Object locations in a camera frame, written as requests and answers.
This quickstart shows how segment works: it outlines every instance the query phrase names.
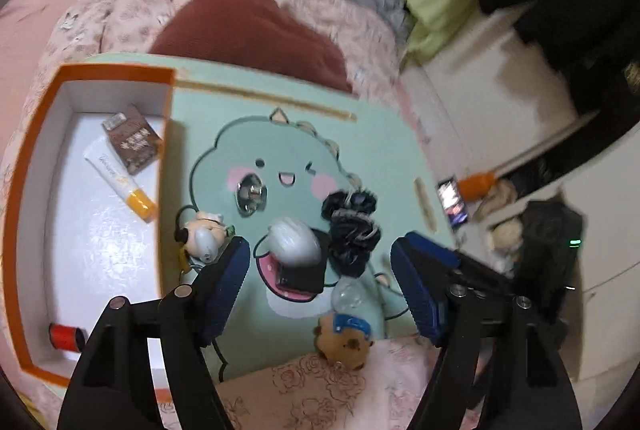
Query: light green fabric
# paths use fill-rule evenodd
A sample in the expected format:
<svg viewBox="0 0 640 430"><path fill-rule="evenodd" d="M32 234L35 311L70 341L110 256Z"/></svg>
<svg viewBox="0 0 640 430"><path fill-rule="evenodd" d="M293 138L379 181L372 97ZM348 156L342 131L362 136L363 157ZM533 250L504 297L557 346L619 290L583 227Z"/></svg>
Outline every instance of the light green fabric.
<svg viewBox="0 0 640 430"><path fill-rule="evenodd" d="M421 63L433 58L479 8L478 0L406 0L417 23L407 54Z"/></svg>

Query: screw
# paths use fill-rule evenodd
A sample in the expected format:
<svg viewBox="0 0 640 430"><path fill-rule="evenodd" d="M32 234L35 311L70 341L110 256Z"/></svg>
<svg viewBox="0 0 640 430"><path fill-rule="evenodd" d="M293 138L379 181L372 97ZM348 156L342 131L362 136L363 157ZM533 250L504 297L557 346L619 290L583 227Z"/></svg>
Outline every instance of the screw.
<svg viewBox="0 0 640 430"><path fill-rule="evenodd" d="M193 291L193 289L191 289L190 285L178 285L177 288L175 288L174 294L178 298L187 298L187 296L191 294L191 291Z"/></svg>
<svg viewBox="0 0 640 430"><path fill-rule="evenodd" d="M466 287L460 284L452 284L449 286L449 292L457 298L462 298L466 295Z"/></svg>
<svg viewBox="0 0 640 430"><path fill-rule="evenodd" d="M109 307L114 310L120 309L126 303L126 301L127 300L124 298L124 296L116 296L116 298L112 298L109 302Z"/></svg>
<svg viewBox="0 0 640 430"><path fill-rule="evenodd" d="M516 304L522 309L529 309L531 307L531 300L526 296L518 296L516 298Z"/></svg>

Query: dark red cushion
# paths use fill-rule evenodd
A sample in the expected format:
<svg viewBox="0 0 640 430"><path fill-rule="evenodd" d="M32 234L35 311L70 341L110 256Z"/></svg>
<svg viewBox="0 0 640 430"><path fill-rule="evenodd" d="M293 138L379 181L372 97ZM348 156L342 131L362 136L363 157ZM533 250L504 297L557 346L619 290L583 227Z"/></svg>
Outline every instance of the dark red cushion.
<svg viewBox="0 0 640 430"><path fill-rule="evenodd" d="M150 52L257 68L351 92L340 49L275 0L192 0Z"/></svg>

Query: white tube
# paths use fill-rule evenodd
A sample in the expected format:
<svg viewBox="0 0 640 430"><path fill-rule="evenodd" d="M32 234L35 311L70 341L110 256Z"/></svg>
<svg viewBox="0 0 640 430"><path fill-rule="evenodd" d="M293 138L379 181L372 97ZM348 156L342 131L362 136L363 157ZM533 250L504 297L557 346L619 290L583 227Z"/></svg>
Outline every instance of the white tube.
<svg viewBox="0 0 640 430"><path fill-rule="evenodd" d="M106 137L100 137L91 143L84 151L84 158L98 170L102 178L140 219L149 222L155 217L156 205L127 173L110 149Z"/></svg>

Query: brown package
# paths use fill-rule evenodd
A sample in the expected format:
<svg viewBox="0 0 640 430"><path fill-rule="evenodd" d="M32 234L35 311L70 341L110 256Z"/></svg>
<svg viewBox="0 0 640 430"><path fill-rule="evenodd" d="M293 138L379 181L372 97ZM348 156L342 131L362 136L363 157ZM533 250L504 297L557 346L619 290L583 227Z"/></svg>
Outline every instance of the brown package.
<svg viewBox="0 0 640 430"><path fill-rule="evenodd" d="M133 105L103 121L102 127L130 175L138 173L158 155L162 140Z"/></svg>

